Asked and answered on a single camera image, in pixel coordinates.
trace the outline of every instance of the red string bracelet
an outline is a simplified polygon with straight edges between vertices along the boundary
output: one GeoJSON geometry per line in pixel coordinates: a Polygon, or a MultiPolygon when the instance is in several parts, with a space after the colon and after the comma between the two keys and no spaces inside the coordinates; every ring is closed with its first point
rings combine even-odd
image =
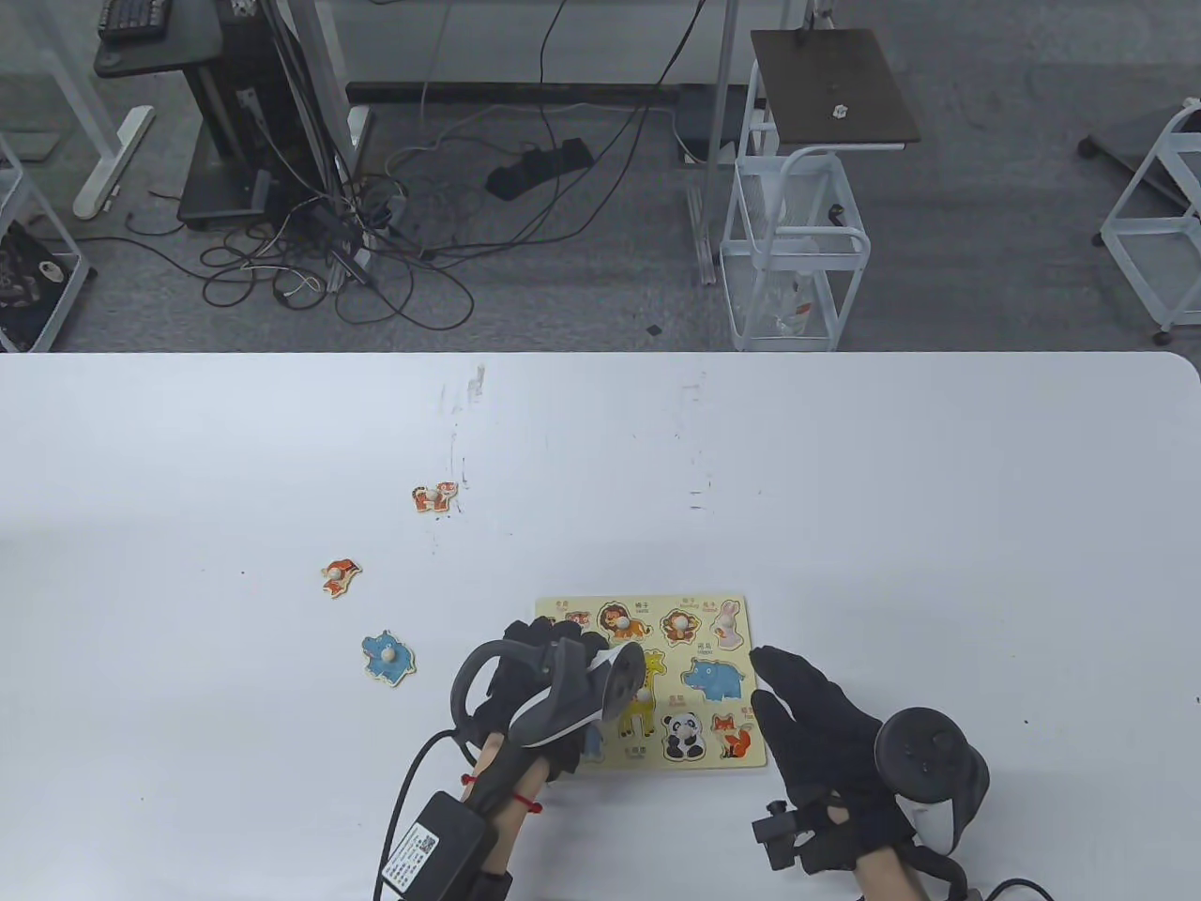
{"type": "MultiPolygon", "coordinates": [[[[466,772],[459,777],[459,781],[465,786],[476,784],[476,777],[468,776],[466,772]]],[[[513,793],[513,798],[518,801],[521,801],[521,804],[524,804],[531,813],[542,813],[542,805],[538,804],[538,801],[531,801],[528,798],[524,798],[519,795],[516,792],[513,793]]]]}

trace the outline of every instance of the keyboard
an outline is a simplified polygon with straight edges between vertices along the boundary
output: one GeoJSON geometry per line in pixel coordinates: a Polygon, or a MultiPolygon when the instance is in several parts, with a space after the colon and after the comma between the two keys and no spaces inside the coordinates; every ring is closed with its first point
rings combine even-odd
{"type": "Polygon", "coordinates": [[[100,40],[106,43],[161,37],[167,31],[171,0],[103,0],[100,40]]]}

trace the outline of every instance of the animal puzzle piece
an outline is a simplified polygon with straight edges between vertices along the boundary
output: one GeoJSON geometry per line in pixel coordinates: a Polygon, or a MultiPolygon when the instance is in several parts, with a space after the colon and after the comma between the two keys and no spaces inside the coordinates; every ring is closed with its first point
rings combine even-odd
{"type": "Polygon", "coordinates": [[[723,759],[741,759],[747,756],[747,751],[751,750],[751,727],[743,726],[739,729],[737,735],[722,735],[725,740],[725,747],[722,748],[723,759]]]}
{"type": "Polygon", "coordinates": [[[418,513],[447,513],[450,501],[459,494],[458,482],[438,482],[434,488],[418,485],[413,489],[413,503],[418,513]]]}
{"type": "Polygon", "coordinates": [[[703,661],[692,658],[692,669],[680,679],[689,688],[697,688],[705,694],[705,700],[716,702],[727,698],[742,698],[742,674],[733,663],[721,661],[703,661]]]}
{"type": "Polygon", "coordinates": [[[669,760],[699,760],[705,756],[705,736],[695,714],[664,716],[663,724],[663,756],[669,760]]]}
{"type": "Polygon", "coordinates": [[[692,640],[697,637],[697,629],[700,628],[700,620],[687,610],[681,610],[676,607],[659,620],[659,626],[663,628],[663,634],[668,639],[668,644],[674,648],[677,644],[692,644],[692,640]]]}
{"type": "Polygon", "coordinates": [[[623,739],[634,734],[634,717],[638,717],[639,724],[643,727],[643,738],[649,739],[655,734],[655,676],[667,675],[668,668],[663,662],[663,651],[647,651],[644,656],[646,657],[646,679],[643,681],[643,687],[634,694],[634,699],[622,712],[621,722],[617,723],[617,734],[623,739]]]}
{"type": "Polygon", "coordinates": [[[584,763],[604,762],[604,735],[596,723],[588,723],[584,729],[584,753],[580,754],[584,763]]]}
{"type": "Polygon", "coordinates": [[[713,620],[713,634],[717,646],[723,651],[736,651],[742,646],[742,636],[737,632],[737,615],[742,604],[737,601],[722,602],[722,609],[713,620]]]}
{"type": "Polygon", "coordinates": [[[321,571],[322,577],[327,579],[322,587],[329,592],[330,597],[341,597],[351,586],[351,579],[360,572],[363,571],[354,565],[353,560],[335,560],[321,571]]]}
{"type": "Polygon", "coordinates": [[[633,619],[625,604],[605,604],[597,619],[600,626],[619,642],[629,638],[646,638],[651,634],[651,627],[641,620],[633,619]]]}
{"type": "Polygon", "coordinates": [[[363,655],[368,658],[368,673],[394,688],[400,685],[401,679],[417,672],[413,652],[388,629],[375,638],[364,638],[363,655]]]}

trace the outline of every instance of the black glove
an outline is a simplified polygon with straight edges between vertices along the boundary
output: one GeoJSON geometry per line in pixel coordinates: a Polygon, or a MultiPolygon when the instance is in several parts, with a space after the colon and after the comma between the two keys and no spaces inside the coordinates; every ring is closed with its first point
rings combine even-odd
{"type": "Polygon", "coordinates": [[[876,769],[880,721],[803,657],[755,648],[751,666],[776,692],[751,696],[764,741],[803,828],[817,833],[801,848],[806,872],[852,869],[868,852],[909,841],[913,825],[876,769]],[[850,821],[836,827],[826,812],[831,806],[846,807],[850,821]]]}
{"type": "MultiPolygon", "coordinates": [[[[570,638],[587,649],[588,661],[597,655],[597,651],[609,648],[609,643],[597,632],[582,632],[579,623],[568,620],[551,622],[546,616],[539,616],[528,625],[518,620],[504,629],[504,637],[534,648],[549,645],[561,638],[570,638]]],[[[501,657],[496,664],[496,673],[492,674],[492,681],[488,684],[488,700],[480,704],[471,717],[476,724],[476,744],[482,746],[494,732],[507,735],[518,709],[549,686],[546,679],[520,661],[501,657]]],[[[576,729],[538,748],[538,754],[545,757],[550,764],[550,780],[556,778],[560,772],[575,772],[584,753],[584,732],[576,729]]]]}

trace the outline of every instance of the white rack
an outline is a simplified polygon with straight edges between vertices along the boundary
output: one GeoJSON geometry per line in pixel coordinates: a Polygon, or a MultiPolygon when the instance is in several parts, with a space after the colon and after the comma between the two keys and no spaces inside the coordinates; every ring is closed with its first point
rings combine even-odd
{"type": "Polygon", "coordinates": [[[760,86],[757,61],[747,85],[721,246],[734,346],[833,351],[872,253],[837,154],[902,150],[904,144],[818,144],[781,156],[770,103],[763,120],[755,121],[760,86]],[[755,147],[764,155],[757,155],[755,147]],[[833,272],[849,273],[841,303],[830,281],[833,272]],[[796,315],[785,323],[772,309],[796,315]]]}
{"type": "Polygon", "coordinates": [[[1130,184],[1093,235],[1109,247],[1130,287],[1159,323],[1155,344],[1171,341],[1173,326],[1201,324],[1201,133],[1183,131],[1201,102],[1190,100],[1152,145],[1130,184]],[[1189,203],[1183,216],[1123,219],[1122,210],[1152,163],[1159,161],[1189,203]]]}
{"type": "Polygon", "coordinates": [[[59,233],[59,237],[67,245],[66,251],[61,253],[56,252],[54,256],[58,257],[62,263],[62,268],[70,274],[54,310],[30,347],[17,346],[5,334],[2,324],[0,324],[0,348],[7,353],[20,353],[26,350],[48,351],[58,336],[59,329],[62,327],[62,321],[67,317],[71,306],[79,296],[79,290],[83,287],[84,281],[94,275],[95,270],[88,263],[88,258],[83,255],[83,251],[79,250],[79,245],[74,243],[74,239],[64,227],[62,221],[50,208],[50,204],[47,203],[46,197],[37,190],[37,185],[34,184],[29,173],[22,167],[20,160],[17,159],[17,154],[8,145],[4,133],[0,132],[0,237],[7,234],[8,228],[17,221],[17,216],[25,207],[31,204],[36,205],[38,211],[49,220],[50,225],[59,233]]]}

